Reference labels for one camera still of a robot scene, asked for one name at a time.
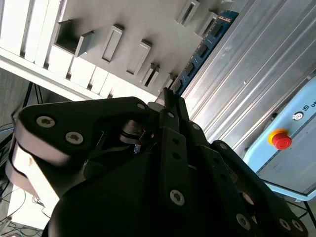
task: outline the red button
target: red button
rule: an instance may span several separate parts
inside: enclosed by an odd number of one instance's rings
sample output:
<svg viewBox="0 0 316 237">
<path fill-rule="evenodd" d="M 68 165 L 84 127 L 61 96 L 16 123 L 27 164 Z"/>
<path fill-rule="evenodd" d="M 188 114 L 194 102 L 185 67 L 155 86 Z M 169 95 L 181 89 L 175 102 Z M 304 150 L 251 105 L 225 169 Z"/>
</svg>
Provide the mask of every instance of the red button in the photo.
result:
<svg viewBox="0 0 316 237">
<path fill-rule="evenodd" d="M 272 143 L 278 150 L 285 150 L 291 146 L 292 139 L 286 133 L 281 132 L 273 136 Z"/>
</svg>

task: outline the screw head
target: screw head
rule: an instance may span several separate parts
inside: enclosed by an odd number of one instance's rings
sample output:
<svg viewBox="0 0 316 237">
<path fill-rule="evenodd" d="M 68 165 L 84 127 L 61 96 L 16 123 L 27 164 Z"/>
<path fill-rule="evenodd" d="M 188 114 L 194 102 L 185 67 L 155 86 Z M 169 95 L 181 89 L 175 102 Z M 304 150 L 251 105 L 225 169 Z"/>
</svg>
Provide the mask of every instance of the screw head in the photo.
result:
<svg viewBox="0 0 316 237">
<path fill-rule="evenodd" d="M 303 227 L 301 226 L 300 223 L 298 223 L 298 221 L 292 220 L 292 223 L 293 223 L 293 226 L 295 226 L 295 228 L 297 228 L 299 231 L 301 231 L 301 232 L 304 231 Z"/>
<path fill-rule="evenodd" d="M 68 132 L 65 138 L 67 142 L 74 145 L 80 145 L 83 142 L 83 136 L 78 132 Z"/>
<path fill-rule="evenodd" d="M 222 149 L 227 150 L 227 147 L 226 147 L 226 145 L 225 145 L 224 143 L 220 143 L 219 146 L 220 146 Z"/>
<path fill-rule="evenodd" d="M 290 225 L 289 225 L 284 219 L 280 218 L 279 221 L 280 221 L 281 225 L 282 225 L 285 229 L 287 229 L 288 231 L 291 230 Z"/>
<path fill-rule="evenodd" d="M 142 110 L 145 109 L 145 106 L 143 106 L 142 104 L 137 104 L 137 106 L 138 106 L 139 108 L 141 108 Z"/>
<path fill-rule="evenodd" d="M 193 127 L 194 129 L 196 129 L 196 130 L 199 130 L 199 126 L 198 126 L 197 124 L 195 124 L 195 123 L 192 124 L 192 127 Z"/>
<path fill-rule="evenodd" d="M 36 123 L 39 126 L 46 127 L 46 128 L 55 126 L 55 121 L 51 117 L 48 117 L 48 116 L 40 116 L 40 117 L 38 117 L 36 119 Z"/>
<path fill-rule="evenodd" d="M 170 199 L 174 202 L 174 204 L 178 206 L 184 205 L 184 196 L 182 195 L 182 193 L 180 193 L 180 191 L 176 189 L 171 190 Z"/>
<path fill-rule="evenodd" d="M 301 120 L 303 116 L 304 116 L 303 112 L 296 112 L 295 114 L 293 114 L 292 119 L 294 121 L 298 121 L 298 120 Z"/>
<path fill-rule="evenodd" d="M 244 215 L 238 213 L 236 215 L 236 219 L 237 219 L 237 222 L 240 224 L 241 227 L 243 227 L 245 230 L 248 230 L 248 231 L 250 230 L 251 225 L 250 225 L 249 221 L 247 220 L 247 218 Z"/>
</svg>

